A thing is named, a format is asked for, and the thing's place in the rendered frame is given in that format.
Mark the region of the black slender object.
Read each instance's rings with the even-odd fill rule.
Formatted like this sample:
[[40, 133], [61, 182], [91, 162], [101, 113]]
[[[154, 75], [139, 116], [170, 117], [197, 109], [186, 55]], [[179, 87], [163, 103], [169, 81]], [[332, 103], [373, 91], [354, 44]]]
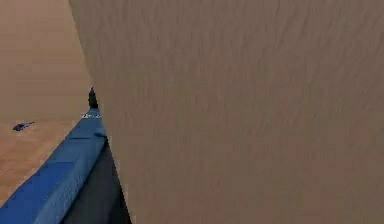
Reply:
[[90, 88], [90, 91], [88, 93], [88, 105], [90, 109], [98, 108], [98, 101], [93, 87]]

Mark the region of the small dark blue object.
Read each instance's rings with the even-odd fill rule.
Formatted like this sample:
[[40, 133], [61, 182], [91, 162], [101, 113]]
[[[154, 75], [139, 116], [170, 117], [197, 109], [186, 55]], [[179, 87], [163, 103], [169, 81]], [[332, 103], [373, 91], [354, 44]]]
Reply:
[[25, 128], [31, 126], [32, 124], [34, 124], [34, 122], [23, 122], [23, 123], [18, 123], [17, 125], [15, 125], [13, 127], [13, 131], [22, 131], [24, 130]]

